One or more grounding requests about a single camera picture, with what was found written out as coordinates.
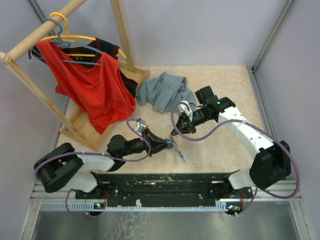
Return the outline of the blue key tag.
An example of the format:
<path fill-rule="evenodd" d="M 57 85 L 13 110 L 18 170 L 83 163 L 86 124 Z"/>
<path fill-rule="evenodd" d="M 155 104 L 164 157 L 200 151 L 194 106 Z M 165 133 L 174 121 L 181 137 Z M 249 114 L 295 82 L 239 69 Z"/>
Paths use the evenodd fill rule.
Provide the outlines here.
<path fill-rule="evenodd" d="M 172 149 L 172 141 L 171 140 L 166 140 L 166 149 L 167 150 L 170 150 L 170 149 Z"/>

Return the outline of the bunch of keys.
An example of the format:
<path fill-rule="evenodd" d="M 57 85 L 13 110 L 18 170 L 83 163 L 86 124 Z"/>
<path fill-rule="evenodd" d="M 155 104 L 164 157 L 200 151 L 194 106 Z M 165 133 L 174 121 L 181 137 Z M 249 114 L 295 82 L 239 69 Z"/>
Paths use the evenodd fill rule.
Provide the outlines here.
<path fill-rule="evenodd" d="M 178 144 L 176 142 L 176 136 L 172 136 L 171 134 L 168 136 L 168 140 L 171 142 L 171 148 L 174 150 L 174 152 L 179 156 L 179 158 L 185 163 L 185 157 L 178 147 Z"/>

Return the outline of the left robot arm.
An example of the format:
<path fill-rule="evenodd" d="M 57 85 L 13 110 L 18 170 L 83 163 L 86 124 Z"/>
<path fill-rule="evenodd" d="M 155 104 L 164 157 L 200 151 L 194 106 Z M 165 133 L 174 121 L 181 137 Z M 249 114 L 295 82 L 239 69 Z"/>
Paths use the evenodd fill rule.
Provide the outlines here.
<path fill-rule="evenodd" d="M 64 143 L 38 160 L 33 168 L 47 193 L 70 188 L 97 199 L 104 192 L 104 186 L 96 177 L 98 172 L 118 170 L 129 155 L 146 152 L 150 157 L 171 148 L 171 140 L 162 139 L 146 128 L 140 137 L 132 140 L 114 135 L 106 152 L 77 152 L 70 143 Z"/>

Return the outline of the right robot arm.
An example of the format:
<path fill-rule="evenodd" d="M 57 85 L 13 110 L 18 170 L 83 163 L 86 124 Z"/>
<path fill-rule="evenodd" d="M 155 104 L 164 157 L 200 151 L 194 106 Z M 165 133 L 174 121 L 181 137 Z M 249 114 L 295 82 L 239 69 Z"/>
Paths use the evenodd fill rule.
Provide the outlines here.
<path fill-rule="evenodd" d="M 197 126 L 213 120 L 218 127 L 228 129 L 253 159 L 250 168 L 232 172 L 213 185 L 215 199 L 235 198 L 241 189 L 249 187 L 264 191 L 291 174 L 290 147 L 285 141 L 273 139 L 251 124 L 231 99 L 218 98 L 210 86 L 196 91 L 195 95 L 201 108 L 192 110 L 188 101 L 173 107 L 179 117 L 171 134 L 187 139 L 186 135 L 194 134 Z"/>

